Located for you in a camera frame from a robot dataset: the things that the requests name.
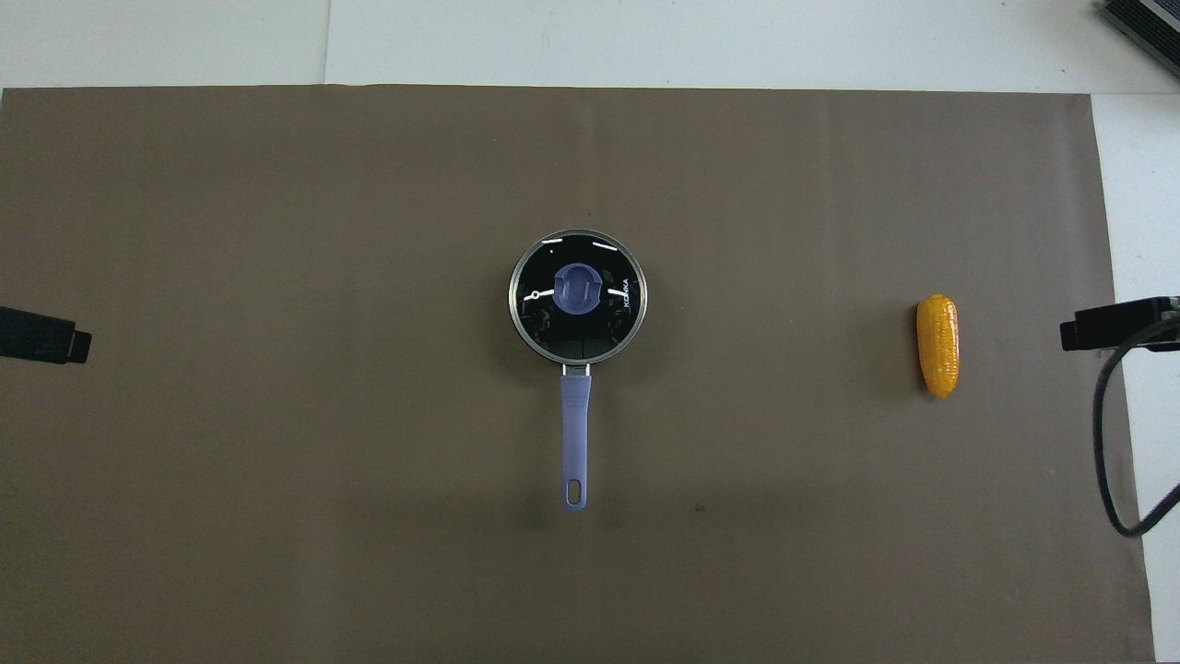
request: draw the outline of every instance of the saucepan handle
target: saucepan handle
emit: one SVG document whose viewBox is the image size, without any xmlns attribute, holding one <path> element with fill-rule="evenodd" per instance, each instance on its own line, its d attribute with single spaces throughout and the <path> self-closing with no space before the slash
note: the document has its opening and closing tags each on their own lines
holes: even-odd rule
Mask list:
<svg viewBox="0 0 1180 664">
<path fill-rule="evenodd" d="M 562 502 L 565 509 L 586 507 L 586 415 L 590 376 L 562 376 Z"/>
</svg>

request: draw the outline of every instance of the brown paper sheet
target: brown paper sheet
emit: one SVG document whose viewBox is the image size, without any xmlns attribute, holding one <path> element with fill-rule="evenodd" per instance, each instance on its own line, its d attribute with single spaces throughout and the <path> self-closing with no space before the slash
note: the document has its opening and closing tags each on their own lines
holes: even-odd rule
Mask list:
<svg viewBox="0 0 1180 664">
<path fill-rule="evenodd" d="M 1082 96 L 8 90 L 6 662 L 1150 659 L 1089 452 L 1113 300 Z M 542 235 L 650 282 L 559 505 Z M 912 315 L 959 305 L 926 395 Z M 1108 405 L 1130 509 L 1121 386 Z"/>
</svg>

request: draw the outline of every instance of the corn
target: corn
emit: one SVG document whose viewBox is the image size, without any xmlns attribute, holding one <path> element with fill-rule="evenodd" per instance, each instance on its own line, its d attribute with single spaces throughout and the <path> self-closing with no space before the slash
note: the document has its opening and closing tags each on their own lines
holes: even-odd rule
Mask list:
<svg viewBox="0 0 1180 664">
<path fill-rule="evenodd" d="M 946 295 L 918 304 L 918 362 L 926 388 L 945 400 L 958 383 L 958 310 Z"/>
</svg>

